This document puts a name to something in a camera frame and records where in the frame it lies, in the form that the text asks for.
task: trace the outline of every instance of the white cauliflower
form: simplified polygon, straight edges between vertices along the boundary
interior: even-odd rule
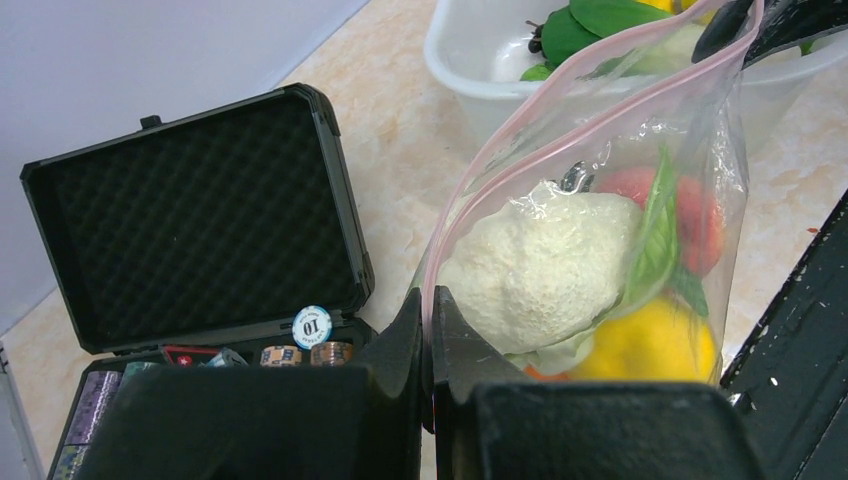
[[[615,303],[641,217],[628,198],[542,182],[459,239],[438,283],[500,353],[534,352]]]

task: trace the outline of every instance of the clear ziplock bag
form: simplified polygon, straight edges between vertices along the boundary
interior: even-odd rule
[[[531,377],[717,381],[748,191],[734,109],[763,13],[693,64],[722,4],[579,51],[493,135],[419,268],[425,341],[442,285]]]

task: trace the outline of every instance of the green leaf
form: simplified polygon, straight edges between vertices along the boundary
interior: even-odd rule
[[[660,147],[660,164],[645,203],[636,236],[639,250],[627,273],[621,300],[607,318],[627,315],[642,308],[668,282],[680,253],[677,239],[677,179],[668,147]]]
[[[668,284],[675,293],[683,297],[683,300],[692,307],[695,313],[702,317],[709,316],[710,307],[707,305],[707,295],[704,293],[704,286],[701,285],[701,279],[697,275],[678,263],[671,273]]]
[[[583,28],[601,38],[673,16],[634,0],[571,0],[569,7],[571,15]]]
[[[801,56],[809,55],[813,53],[813,42],[804,42],[800,45],[801,47]]]
[[[553,68],[568,57],[600,40],[571,15],[571,8],[559,9],[548,16],[542,29],[542,50]]]
[[[540,63],[538,65],[534,65],[527,69],[523,75],[521,75],[522,82],[544,82],[551,76],[550,68],[544,63]]]

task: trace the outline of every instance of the white plastic bin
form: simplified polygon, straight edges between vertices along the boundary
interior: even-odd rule
[[[527,50],[533,28],[564,0],[439,0],[424,44],[431,74],[451,89],[482,145],[539,87],[519,82],[540,63]],[[818,40],[813,53],[791,49],[745,70],[742,123],[749,154],[771,132],[813,77],[848,58],[848,31]]]

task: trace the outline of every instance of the open black case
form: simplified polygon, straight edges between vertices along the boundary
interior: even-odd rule
[[[21,173],[80,345],[92,354],[115,354],[86,369],[71,412],[89,372],[123,371],[133,361],[162,363],[160,345],[225,346],[256,365],[263,348],[295,344],[292,320],[309,305],[331,314],[328,341],[353,344],[352,368],[153,369],[133,386],[149,397],[139,401],[179,412],[174,398],[170,407],[156,405],[156,392],[169,381],[192,385],[212,378],[214,385],[195,389],[209,405],[210,397],[223,396],[216,388],[232,390],[233,382],[256,390],[250,378],[301,393],[310,391],[309,378],[316,375],[373,383],[368,365],[361,371],[355,365],[375,337],[356,316],[374,288],[374,274],[329,100],[294,84],[171,123],[155,116],[141,123],[139,132],[27,164]],[[403,393],[407,403],[416,402],[404,411],[417,419],[419,394],[405,389],[405,381],[415,371],[417,387],[420,325],[417,317],[406,323],[411,343],[398,345],[405,356],[395,358],[401,386],[389,394],[363,391],[363,398],[377,395],[389,404]],[[142,475],[138,456],[120,465],[120,455],[107,452],[109,443],[129,435],[118,433],[124,419],[133,421],[130,413],[111,410],[136,407],[110,407],[104,428],[113,431],[97,433],[99,443],[84,462],[88,469],[89,461],[106,457],[109,465],[101,461],[91,468],[100,470],[98,476],[89,478],[165,478]],[[144,412],[133,415],[143,418]],[[70,417],[48,478],[69,424]],[[116,473],[127,467],[136,470]]]

